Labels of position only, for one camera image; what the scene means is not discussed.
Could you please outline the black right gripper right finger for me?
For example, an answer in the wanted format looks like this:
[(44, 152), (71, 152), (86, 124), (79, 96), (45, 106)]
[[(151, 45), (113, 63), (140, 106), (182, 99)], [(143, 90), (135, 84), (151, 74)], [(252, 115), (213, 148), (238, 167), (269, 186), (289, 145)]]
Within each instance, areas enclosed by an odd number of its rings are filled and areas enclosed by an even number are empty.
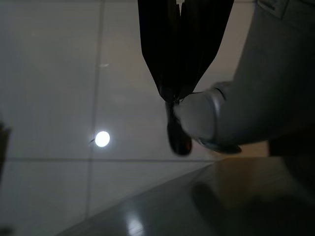
[(234, 0), (185, 0), (181, 14), (179, 98), (191, 94), (215, 59)]

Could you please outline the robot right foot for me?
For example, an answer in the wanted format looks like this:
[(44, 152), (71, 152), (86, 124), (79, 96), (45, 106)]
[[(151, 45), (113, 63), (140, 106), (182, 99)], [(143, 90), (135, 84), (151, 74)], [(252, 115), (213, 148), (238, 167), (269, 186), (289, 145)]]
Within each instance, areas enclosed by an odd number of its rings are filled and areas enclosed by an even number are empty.
[(175, 116), (189, 137), (203, 147), (223, 154), (238, 154), (238, 145), (216, 141), (221, 106), (225, 103), (231, 82), (218, 82), (203, 92), (196, 92), (175, 105)]

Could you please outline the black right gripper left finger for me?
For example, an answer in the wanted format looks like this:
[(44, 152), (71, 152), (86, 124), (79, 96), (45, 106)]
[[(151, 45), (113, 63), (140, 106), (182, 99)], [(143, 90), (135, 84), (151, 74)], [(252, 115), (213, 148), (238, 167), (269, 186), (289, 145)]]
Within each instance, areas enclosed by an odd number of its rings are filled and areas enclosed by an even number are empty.
[(165, 102), (178, 95), (180, 8), (176, 0), (138, 0), (141, 51)]

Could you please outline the dark grey robot right leg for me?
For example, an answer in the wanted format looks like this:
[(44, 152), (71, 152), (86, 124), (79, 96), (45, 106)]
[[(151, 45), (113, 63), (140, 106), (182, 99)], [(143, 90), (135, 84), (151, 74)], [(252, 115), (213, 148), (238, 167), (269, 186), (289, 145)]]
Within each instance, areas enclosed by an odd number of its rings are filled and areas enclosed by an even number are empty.
[(216, 141), (242, 145), (315, 124), (315, 0), (260, 0)]

